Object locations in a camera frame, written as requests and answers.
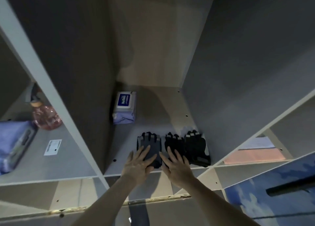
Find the finger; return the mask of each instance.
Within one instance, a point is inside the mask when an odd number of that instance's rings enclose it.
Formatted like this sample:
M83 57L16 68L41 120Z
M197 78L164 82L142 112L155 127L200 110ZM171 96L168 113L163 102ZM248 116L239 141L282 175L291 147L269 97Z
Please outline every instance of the finger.
M181 155L179 154L179 152L178 152L176 149L175 149L175 154L176 154L177 160L178 160L179 162L184 163L184 162L183 162L183 158L181 157Z
M130 161L132 161L133 156L134 156L134 152L132 151L129 153L126 163L129 163Z
M135 156L133 157L133 159L139 158L141 152L143 151L143 148L144 148L144 146L141 146L141 147L137 150L137 152L136 152Z
M150 150L151 146L147 146L147 148L145 148L144 151L142 151L142 153L139 156L139 160L143 160L145 158L145 156L148 154L149 150Z
M171 171L170 171L165 165L162 165L162 166L161 166L161 169L162 169L163 172L167 175L167 177L170 177L170 176L171 176Z
M157 157L157 154L155 154L154 156L152 156L150 159L147 159L145 162L144 162L144 165L147 167L148 165L150 165Z
M164 155L162 154L162 152L159 152L159 154L160 154L160 157L161 157L161 159L163 160L163 162L164 162L168 167L171 167L171 166L173 165L173 163L172 163L169 159L167 159L167 157L164 156Z
M189 161L187 160L186 156L183 156L183 159L184 159L185 165L188 165L188 166L189 166Z
M153 166L149 166L146 168L146 175L148 175L150 172L152 172L154 170Z
M175 155L172 153L172 151L171 151L171 147L167 147L167 152L168 152L168 155L169 155L169 157L171 158L171 160L175 163L175 162L177 162L177 159L176 159L176 157L175 157Z

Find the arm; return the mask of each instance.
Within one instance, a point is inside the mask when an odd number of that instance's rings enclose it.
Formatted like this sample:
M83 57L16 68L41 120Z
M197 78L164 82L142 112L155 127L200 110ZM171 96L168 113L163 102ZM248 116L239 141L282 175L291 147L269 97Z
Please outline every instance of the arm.
M143 146L133 156L131 152L121 173L121 177L108 189L72 226L112 226L116 215L127 196L139 184L142 184L148 174L154 169L149 166L156 155L143 161L150 150L148 146L143 152Z
M169 147L167 148L167 152L172 161L160 152L162 160L169 167L162 166L163 172L173 184L184 188L195 198L210 225L259 226L254 220L246 214L239 212L195 178L185 156L182 158L178 151L175 150L175 157Z

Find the pink towel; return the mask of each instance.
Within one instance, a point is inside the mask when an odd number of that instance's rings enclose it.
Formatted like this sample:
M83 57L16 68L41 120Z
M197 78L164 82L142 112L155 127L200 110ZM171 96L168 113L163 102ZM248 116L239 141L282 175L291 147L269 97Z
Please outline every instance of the pink towel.
M224 164L240 164L249 162L285 160L279 149L251 149L233 152L223 162Z

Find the glove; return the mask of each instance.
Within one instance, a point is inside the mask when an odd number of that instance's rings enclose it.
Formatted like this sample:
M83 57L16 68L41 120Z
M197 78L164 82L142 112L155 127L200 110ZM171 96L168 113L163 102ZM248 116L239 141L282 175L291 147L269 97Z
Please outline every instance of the glove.
M206 149L206 140L196 130L189 131L185 135L185 150L189 164L202 167L211 165L209 150Z
M171 148L172 153L175 155L175 150L179 152L181 156L186 154L184 148L184 139L180 138L177 134L172 135L172 133L168 133L165 136L165 150L167 151L167 147Z
M144 146L143 150L145 150L148 146L151 146L150 151L148 152L144 160L147 160L151 158L154 154L156 154L156 159L149 166L153 166L156 169L160 168L162 165L162 159L159 154L159 152L162 151L160 135L152 134L151 132L143 132L142 136L138 137L137 150L141 146Z

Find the blue label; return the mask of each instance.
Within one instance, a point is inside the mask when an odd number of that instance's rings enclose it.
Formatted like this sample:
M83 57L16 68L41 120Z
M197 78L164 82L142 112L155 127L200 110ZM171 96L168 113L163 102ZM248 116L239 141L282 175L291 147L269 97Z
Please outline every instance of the blue label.
M120 94L118 105L119 106L129 106L130 94Z

